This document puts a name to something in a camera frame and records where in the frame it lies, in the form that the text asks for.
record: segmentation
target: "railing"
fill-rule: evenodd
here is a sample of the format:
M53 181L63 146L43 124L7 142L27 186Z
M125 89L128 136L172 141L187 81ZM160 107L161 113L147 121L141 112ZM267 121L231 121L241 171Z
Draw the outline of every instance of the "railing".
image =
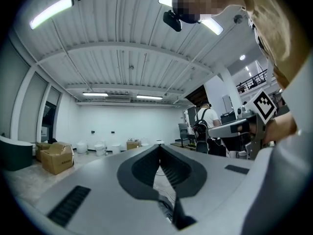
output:
M260 84L263 84L266 82L266 78L268 75L268 70L264 70L261 73L255 75L254 77L246 80L245 82L240 83L239 85L237 85L237 90L239 92L239 94L244 93L254 87L257 87Z

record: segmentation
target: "white ceiling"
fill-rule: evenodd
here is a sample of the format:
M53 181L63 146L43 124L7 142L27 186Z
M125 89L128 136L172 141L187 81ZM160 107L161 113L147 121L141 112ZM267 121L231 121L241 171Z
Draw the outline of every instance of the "white ceiling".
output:
M220 36L202 24L183 23L177 33L162 19L170 7L158 0L74 0L72 8L31 30L29 22L57 1L29 0L13 28L47 73L81 101L91 87L131 97L167 92L163 102L172 103L207 78L215 62L228 67L255 45L246 19L233 22L245 15L238 7L215 17L224 28Z

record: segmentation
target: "cable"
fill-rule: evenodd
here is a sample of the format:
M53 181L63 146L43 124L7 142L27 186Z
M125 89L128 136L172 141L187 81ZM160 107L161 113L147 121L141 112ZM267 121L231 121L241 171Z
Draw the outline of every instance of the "cable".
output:
M160 188L158 188L158 187L156 187L155 185L153 185L153 187L154 188L156 188L156 189L158 189L158 190L161 190L161 191L164 191L164 192L166 192L169 196L170 196L170 198L175 202L175 199L173 199L172 198L172 196L167 192L167 191L165 191L165 190L162 190L162 189L160 189Z

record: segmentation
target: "white t-shirt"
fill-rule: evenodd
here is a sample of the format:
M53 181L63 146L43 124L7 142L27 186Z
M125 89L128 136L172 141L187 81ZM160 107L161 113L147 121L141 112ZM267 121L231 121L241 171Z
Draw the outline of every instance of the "white t-shirt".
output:
M204 110L205 108L201 108L198 111L199 120L201 119ZM213 128L214 127L213 120L219 120L219 118L217 116L217 113L213 109L208 109L204 114L203 120L207 123L208 128Z

